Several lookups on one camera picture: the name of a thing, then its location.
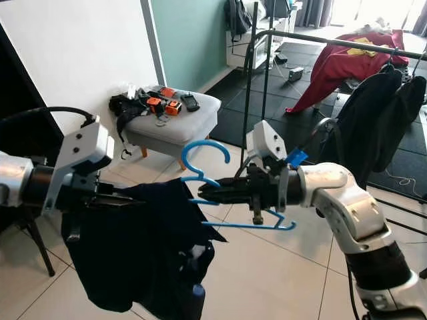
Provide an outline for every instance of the blue tag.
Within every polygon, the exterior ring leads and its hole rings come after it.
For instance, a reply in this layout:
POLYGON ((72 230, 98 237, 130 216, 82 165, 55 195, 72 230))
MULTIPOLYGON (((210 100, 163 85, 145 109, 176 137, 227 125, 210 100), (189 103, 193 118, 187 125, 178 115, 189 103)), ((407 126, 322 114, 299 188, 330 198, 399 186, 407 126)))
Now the blue tag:
POLYGON ((287 163, 290 163, 292 167, 297 167, 301 164, 302 161, 308 158, 307 153, 305 153, 302 150, 294 149, 291 151, 291 153, 288 155, 288 157, 285 159, 287 163))

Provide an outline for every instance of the black metal rack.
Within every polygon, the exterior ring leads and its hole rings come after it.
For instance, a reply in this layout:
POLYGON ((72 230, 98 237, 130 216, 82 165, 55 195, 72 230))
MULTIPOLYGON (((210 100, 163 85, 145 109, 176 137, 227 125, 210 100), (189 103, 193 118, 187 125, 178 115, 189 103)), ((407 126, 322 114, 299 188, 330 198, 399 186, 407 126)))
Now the black metal rack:
MULTIPOLYGON (((276 6, 276 0, 272 1, 272 10, 271 13, 274 13, 274 9, 276 6)), ((375 51, 375 52, 381 52, 381 53, 388 53, 391 55, 399 55, 402 57, 408 57, 413 59, 419 59, 427 61, 427 55, 425 53, 415 53, 415 52, 409 52, 405 50, 400 50, 399 48, 388 48, 388 47, 381 47, 378 45, 367 45, 364 43, 356 43, 351 41, 345 41, 345 40, 339 40, 339 39, 328 39, 328 38, 321 38, 321 37, 313 37, 310 35, 301 35, 298 33, 289 33, 289 32, 283 32, 283 31, 276 31, 273 28, 273 22, 274 22, 274 14, 271 14, 270 16, 270 29, 260 31, 259 33, 256 33, 256 23, 258 18, 258 2, 256 1, 254 3, 254 15, 253 15, 253 24, 252 24, 252 34, 251 34, 251 40, 248 44, 248 49, 246 51, 246 57, 245 57, 245 64, 244 64, 244 71, 247 72, 248 76, 248 82, 246 85, 246 100, 245 100, 245 112, 244 112, 244 124, 243 124, 243 134, 242 134, 242 148, 241 148, 241 155, 240 155, 240 165, 242 166, 244 162, 244 150, 245 150, 245 144, 246 144, 246 131, 248 128, 248 113, 249 113, 249 104, 250 104, 250 90, 251 90, 251 82, 252 82, 252 67, 254 64, 254 45, 255 42, 258 39, 261 39, 264 36, 268 37, 268 47, 267 47, 267 58, 266 58, 266 69, 265 69, 265 79, 264 79, 264 92, 263 92, 263 99, 262 99, 262 119, 264 120, 265 114, 266 114, 266 98, 267 98, 267 88, 268 88, 268 73, 269 73, 269 61, 271 56, 271 44, 272 44, 272 37, 273 36, 279 36, 279 37, 287 37, 292 39, 299 39, 299 40, 306 40, 306 41, 313 41, 317 43, 327 43, 330 45, 341 45, 343 47, 349 47, 349 48, 356 48, 356 49, 363 49, 363 50, 369 50, 369 51, 375 51)), ((377 187, 379 189, 384 189, 386 191, 391 191, 397 194, 400 194, 404 197, 407 197, 409 199, 417 200, 421 204, 427 203, 426 200, 418 197, 408 197, 407 195, 403 195, 399 192, 389 190, 387 188, 383 188, 381 186, 371 184, 369 185, 373 187, 377 187)), ((411 213, 415 216, 422 217, 424 219, 427 219, 427 215, 420 214, 418 212, 409 210, 407 208, 400 207, 398 205, 395 205, 393 203, 389 203, 387 201, 377 199, 377 201, 384 203, 386 205, 389 205, 391 207, 395 207, 397 209, 406 211, 408 213, 411 213)), ((399 225, 405 229, 420 233, 422 235, 427 235, 427 232, 421 231, 418 229, 415 229, 413 227, 410 227, 408 225, 399 223, 397 221, 387 219, 388 222, 393 223, 395 225, 399 225)))

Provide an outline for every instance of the gray ottoman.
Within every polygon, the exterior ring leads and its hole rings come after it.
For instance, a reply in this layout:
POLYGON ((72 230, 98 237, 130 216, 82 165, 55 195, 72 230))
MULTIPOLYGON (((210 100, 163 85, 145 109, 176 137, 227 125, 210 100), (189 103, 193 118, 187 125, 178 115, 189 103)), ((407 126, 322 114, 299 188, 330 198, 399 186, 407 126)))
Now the gray ottoman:
POLYGON ((221 101, 201 93, 191 92, 200 105, 195 112, 188 112, 185 105, 179 115, 169 116, 170 120, 164 127, 158 127, 154 115, 136 117, 125 128, 127 140, 141 147, 143 157, 147 157, 147 149, 171 155, 179 161, 181 168, 181 151, 188 143, 209 137, 210 132, 218 123, 217 113, 221 101))

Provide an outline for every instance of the blue hanger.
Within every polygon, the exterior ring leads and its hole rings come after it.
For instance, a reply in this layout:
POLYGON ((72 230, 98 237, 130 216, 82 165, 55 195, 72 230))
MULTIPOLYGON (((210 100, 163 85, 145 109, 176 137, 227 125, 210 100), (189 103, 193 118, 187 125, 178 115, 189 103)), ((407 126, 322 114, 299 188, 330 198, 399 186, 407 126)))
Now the blue hanger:
MULTIPOLYGON (((227 148, 224 147, 221 143, 219 143, 217 141, 213 141, 213 140, 199 140, 199 141, 191 142, 188 145, 186 145, 184 147, 184 149, 182 150, 181 160, 182 160, 182 163, 190 171, 197 173, 197 176, 195 176, 195 177, 182 177, 181 181, 183 181, 183 182, 186 182, 186 181, 203 181, 203 182, 209 183, 210 185, 213 185, 214 187, 221 187, 221 185, 217 181, 206 177, 203 170, 194 167, 192 164, 190 164, 188 162, 187 156, 188 156, 189 151, 195 147, 199 147, 200 145, 210 145, 212 147, 215 147, 215 148, 221 150, 222 153, 224 154, 225 158, 226 158, 226 163, 230 162, 230 152, 228 152, 227 148)), ((203 204, 203 205, 220 205, 219 203, 216 203, 213 201, 206 201, 206 200, 201 200, 201 199, 190 199, 189 201, 192 203, 203 204)), ((277 212, 270 210, 270 209, 267 209, 266 211, 268 213, 274 215, 275 217, 279 218, 278 222, 275 225, 250 225, 250 224, 246 224, 246 223, 216 223, 216 222, 210 222, 210 221, 203 221, 202 224, 211 225, 211 226, 215 226, 215 227, 218 226, 218 227, 250 228, 250 229, 264 229, 264 230, 283 230, 283 231, 289 231, 289 230, 292 230, 293 228, 296 227, 295 221, 291 221, 290 225, 288 225, 288 226, 280 225, 283 222, 283 220, 285 219, 285 216, 282 215, 281 213, 277 213, 277 212)))
POLYGON ((291 223, 288 226, 280 225, 283 220, 285 219, 285 216, 281 213, 277 213, 273 210, 267 209, 268 213, 276 216, 278 219, 278 222, 276 222, 275 225, 250 225, 247 223, 226 223, 226 222, 210 222, 210 221, 204 221, 202 224, 204 225, 211 225, 213 227, 231 227, 231 228, 245 228, 245 229, 263 229, 263 230, 282 230, 282 231, 289 231, 296 227, 296 222, 291 221, 291 223))
MULTIPOLYGON (((190 162, 188 162, 187 156, 188 156, 189 151, 195 147, 199 147, 200 145, 210 145, 211 147, 215 147, 215 148, 219 149, 220 151, 222 151, 222 153, 226 157, 226 163, 230 162, 230 152, 228 152, 227 148, 224 147, 221 143, 219 143, 217 141, 213 141, 213 140, 199 140, 199 141, 191 142, 188 145, 186 145, 184 147, 184 149, 182 150, 181 160, 182 160, 182 163, 190 171, 197 173, 197 176, 196 177, 182 177, 181 181, 183 181, 183 182, 186 182, 186 181, 203 181, 203 182, 209 183, 210 185, 213 185, 214 187, 221 187, 221 185, 218 182, 216 182, 215 180, 210 179, 208 177, 205 177, 205 173, 203 172, 203 170, 194 167, 190 162)), ((199 199, 191 199, 189 201, 192 203, 197 203, 197 204, 202 204, 202 205, 220 205, 219 203, 216 203, 213 201, 206 201, 206 200, 199 200, 199 199)))

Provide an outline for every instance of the white wall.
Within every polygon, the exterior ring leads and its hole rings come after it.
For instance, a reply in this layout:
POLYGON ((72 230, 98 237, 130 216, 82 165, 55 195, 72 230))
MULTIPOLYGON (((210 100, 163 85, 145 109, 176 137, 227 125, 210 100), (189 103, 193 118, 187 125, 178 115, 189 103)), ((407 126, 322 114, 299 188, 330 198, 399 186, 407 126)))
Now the white wall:
MULTIPOLYGON (((139 0, 12 0, 0 23, 44 102, 98 114, 122 149, 111 95, 128 83, 157 84, 139 0)), ((53 113, 64 134, 83 117, 53 113)))

